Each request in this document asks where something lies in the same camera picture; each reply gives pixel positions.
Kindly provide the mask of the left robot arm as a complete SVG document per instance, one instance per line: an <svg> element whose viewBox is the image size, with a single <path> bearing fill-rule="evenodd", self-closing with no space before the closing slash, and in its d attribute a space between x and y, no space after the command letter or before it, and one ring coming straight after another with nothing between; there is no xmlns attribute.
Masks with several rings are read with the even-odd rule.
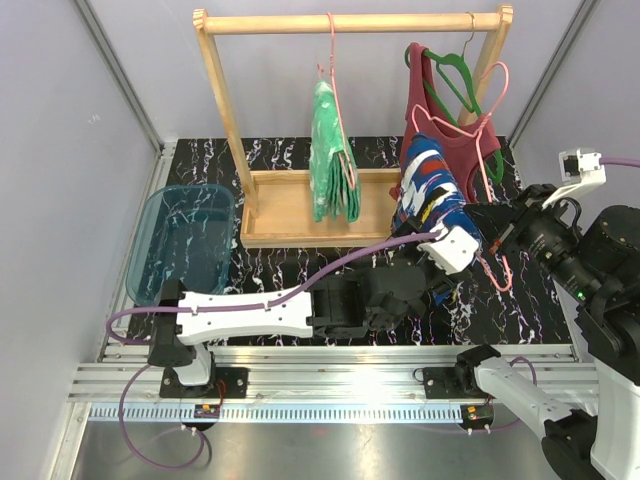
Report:
<svg viewBox="0 0 640 480"><path fill-rule="evenodd" d="M243 399L248 371L221 367L208 345L220 338L283 335L362 338L426 311L426 297L466 278L479 248L454 228L434 242L411 243L387 265L339 273L326 266L299 286L269 293L206 295L164 283L148 363L163 371L163 399Z"/></svg>

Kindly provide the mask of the pink wire hanger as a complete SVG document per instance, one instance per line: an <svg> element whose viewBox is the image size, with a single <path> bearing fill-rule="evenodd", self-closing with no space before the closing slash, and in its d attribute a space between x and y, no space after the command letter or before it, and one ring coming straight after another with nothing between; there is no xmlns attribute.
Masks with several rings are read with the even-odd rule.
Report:
<svg viewBox="0 0 640 480"><path fill-rule="evenodd" d="M329 79L330 82L327 83L322 79L322 75L324 73L324 68L318 64L318 76L319 83L323 84L321 90L323 92L331 93L331 100L328 101L327 106L322 106L321 109L326 110L327 108L333 109L333 118L329 120L328 114L324 114L325 119L321 121L321 123L328 128L329 139L328 142L328 153L330 157L336 155L338 157L338 161L340 164L340 168L342 170L343 176L346 180L347 188L351 191L354 191L357 186L357 177L356 170L351 161L351 155L349 152L349 146L347 141L346 132L344 129L344 122L341 113L340 100L337 90L337 82L336 82L336 69L335 69L335 49L336 49L336 26L334 21L334 16L332 13L327 12L326 16L329 22L329 32L330 32L330 53L329 53Z"/></svg>
<svg viewBox="0 0 640 480"><path fill-rule="evenodd" d="M498 96L497 100L495 101L495 103L493 104L493 106L491 107L491 109L489 110L489 112L482 116L479 126L475 129L475 131L473 133L469 133L469 132L467 132L467 131L459 128L459 127L454 126L451 123L448 123L447 121L445 121L445 120L443 120L443 119L441 119L441 118L439 118L437 116L432 115L426 107L423 107L421 105L415 104L415 105L412 106L412 108L410 110L410 112L411 112L411 122L412 122L412 125L413 125L413 127L415 128L416 131L419 131L418 123L417 123L417 120L416 120L416 112L417 111L421 111L429 121L433 121L433 122L437 122L439 124L442 124L445 127L448 127L449 129L459 133L460 135L468 137L468 138L471 138L471 139L473 139L475 141L475 151L476 151L478 166L480 168L480 172L481 172L481 177L482 177L485 193L486 193L487 200L488 200L490 206L492 206L494 204L494 197L493 197L493 195L491 193L491 190L490 190L490 187L489 187L488 175L487 175L487 171L486 171L486 168L485 168L484 157L483 157L482 152L481 152L480 142L482 140L482 137L483 137L483 134L484 134L484 131L486 129L487 124L489 123L489 121L491 120L491 117L493 116L495 110L498 108L498 106L502 102L503 98L507 94L507 91L508 91L508 88L509 88L509 83L510 83L509 68L502 61L496 61L495 63L493 63L481 75L481 79L484 80L496 67L500 67L503 70L503 73L504 73L504 84L503 84L502 91L501 91L500 95ZM503 255L501 257L502 263L503 263L504 277L506 279L506 283L505 283L504 286L501 286L498 283L498 281L495 278L495 276L493 275L493 273L491 271L491 268L490 268L489 264L487 263L487 261L482 256L479 256L478 259L479 259L479 262L480 262L481 266L484 269L484 273L489 278L489 280L491 281L491 283L493 284L493 286L496 288L496 290L498 292L505 293L505 292L508 292L512 288L513 271L511 270L511 267L510 267L509 262L507 260L507 257L505 255Z"/></svg>

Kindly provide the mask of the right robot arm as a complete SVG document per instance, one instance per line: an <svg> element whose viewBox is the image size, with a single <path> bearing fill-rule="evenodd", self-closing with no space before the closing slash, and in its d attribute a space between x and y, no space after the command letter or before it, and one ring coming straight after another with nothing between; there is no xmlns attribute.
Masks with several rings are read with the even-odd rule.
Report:
<svg viewBox="0 0 640 480"><path fill-rule="evenodd" d="M573 196L533 185L506 203L465 208L493 253L525 252L576 303L573 346L598 381L594 415L552 399L514 371L496 348L458 355L456 389L502 402L538 437L562 479L639 476L639 210L612 205L589 228L562 219L582 212Z"/></svg>

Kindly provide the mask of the green white patterned trousers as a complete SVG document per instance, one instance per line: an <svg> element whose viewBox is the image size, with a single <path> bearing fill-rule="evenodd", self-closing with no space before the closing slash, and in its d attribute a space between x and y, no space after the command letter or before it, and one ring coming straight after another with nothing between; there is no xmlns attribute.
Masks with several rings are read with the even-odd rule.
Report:
<svg viewBox="0 0 640 480"><path fill-rule="evenodd" d="M309 158L312 211L316 222L343 216L355 222L361 212L361 186L351 145L344 139L331 85L314 90Z"/></svg>

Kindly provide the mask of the blue white patterned trousers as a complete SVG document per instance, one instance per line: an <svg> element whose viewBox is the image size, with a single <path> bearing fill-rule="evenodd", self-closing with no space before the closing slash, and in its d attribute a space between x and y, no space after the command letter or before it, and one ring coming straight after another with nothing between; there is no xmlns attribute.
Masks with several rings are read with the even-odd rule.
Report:
<svg viewBox="0 0 640 480"><path fill-rule="evenodd" d="M391 224L394 237L411 233L444 234L445 229L460 226L476 238L481 246L481 234L464 212L466 199L435 138L423 133L411 138L405 168L401 173ZM465 269L464 280L469 277L473 263Z"/></svg>

